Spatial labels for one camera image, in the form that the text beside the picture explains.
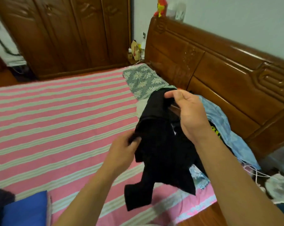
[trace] wooden wardrobe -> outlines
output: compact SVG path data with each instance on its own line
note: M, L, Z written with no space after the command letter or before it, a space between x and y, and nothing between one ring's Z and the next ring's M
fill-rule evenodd
M127 65L130 0L0 0L0 18L39 79Z

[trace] wooden headboard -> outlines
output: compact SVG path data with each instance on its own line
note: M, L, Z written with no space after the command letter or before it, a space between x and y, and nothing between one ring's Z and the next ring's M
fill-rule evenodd
M257 159L284 146L284 60L168 18L152 18L145 63L214 102Z

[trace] blue cushion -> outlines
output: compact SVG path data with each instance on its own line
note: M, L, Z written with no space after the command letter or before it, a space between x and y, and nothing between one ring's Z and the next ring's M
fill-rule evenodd
M4 207L2 226L46 226L47 191L42 191Z

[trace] floral pillowcase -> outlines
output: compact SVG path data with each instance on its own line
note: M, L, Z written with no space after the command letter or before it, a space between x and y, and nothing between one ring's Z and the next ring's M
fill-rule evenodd
M138 100L148 98L153 91L160 88L176 88L160 78L156 72L146 64L125 70L123 77L131 92Z

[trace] pink striped bedsheet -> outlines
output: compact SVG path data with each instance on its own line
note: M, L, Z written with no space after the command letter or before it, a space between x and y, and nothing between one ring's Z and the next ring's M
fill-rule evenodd
M56 221L113 139L138 122L124 69L0 88L0 188L17 200L47 190ZM116 179L98 225L178 223L216 201L211 185L193 196L156 183L152 204L127 212L124 185L139 182L143 168L133 162Z

